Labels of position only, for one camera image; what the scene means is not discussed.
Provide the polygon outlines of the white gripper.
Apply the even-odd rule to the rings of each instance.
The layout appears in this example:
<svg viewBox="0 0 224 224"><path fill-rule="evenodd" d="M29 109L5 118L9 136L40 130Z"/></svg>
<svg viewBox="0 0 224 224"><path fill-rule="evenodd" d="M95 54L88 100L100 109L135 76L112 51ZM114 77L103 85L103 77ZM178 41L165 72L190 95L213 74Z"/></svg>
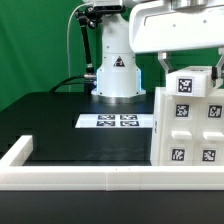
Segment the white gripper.
<svg viewBox="0 0 224 224"><path fill-rule="evenodd" d="M157 0L136 5L129 19L129 43L135 53L159 52L165 74L172 66L166 51L219 47L220 59L212 67L213 86L224 72L224 0L199 0L197 6L177 6L176 0Z"/></svg>

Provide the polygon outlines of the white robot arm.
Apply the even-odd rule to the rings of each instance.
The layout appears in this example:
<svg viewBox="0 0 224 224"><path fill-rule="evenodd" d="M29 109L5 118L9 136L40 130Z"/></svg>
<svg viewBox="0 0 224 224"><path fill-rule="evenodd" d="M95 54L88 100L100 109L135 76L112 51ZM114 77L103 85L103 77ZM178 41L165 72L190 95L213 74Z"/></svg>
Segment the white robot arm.
<svg viewBox="0 0 224 224"><path fill-rule="evenodd" d="M92 96L110 103L146 94L138 53L221 47L224 0L82 0L102 20L102 64Z"/></svg>

